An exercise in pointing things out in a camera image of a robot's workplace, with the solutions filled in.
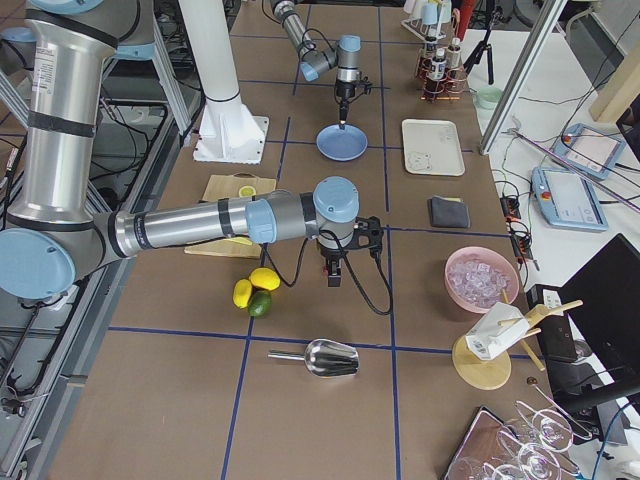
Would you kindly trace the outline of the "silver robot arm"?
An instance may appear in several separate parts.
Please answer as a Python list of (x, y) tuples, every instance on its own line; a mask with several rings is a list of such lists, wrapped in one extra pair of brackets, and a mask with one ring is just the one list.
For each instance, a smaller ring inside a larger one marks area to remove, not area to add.
[(274, 19), (281, 25), (293, 45), (299, 71), (307, 82), (335, 70), (334, 100), (338, 105), (338, 127), (345, 130), (351, 104), (369, 95), (372, 83), (360, 68), (361, 38), (342, 35), (329, 42), (315, 28), (306, 28), (296, 10), (298, 1), (270, 1)]
[(1, 231), (1, 287), (27, 300), (65, 293), (104, 266), (161, 248), (245, 237), (256, 244), (307, 238), (326, 250), (353, 238), (359, 194), (332, 176), (309, 193), (252, 197), (163, 209), (150, 194), (165, 168), (144, 171), (123, 207), (87, 207), (103, 68), (156, 29), (145, 1), (32, 1), (36, 37), (22, 184), (9, 195)]

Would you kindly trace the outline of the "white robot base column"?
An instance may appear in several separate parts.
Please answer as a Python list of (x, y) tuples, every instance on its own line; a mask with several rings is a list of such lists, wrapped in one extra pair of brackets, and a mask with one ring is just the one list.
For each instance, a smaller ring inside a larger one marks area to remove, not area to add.
[(179, 3), (206, 99), (194, 159), (200, 162), (258, 164), (269, 119), (254, 116), (243, 103), (223, 3)]

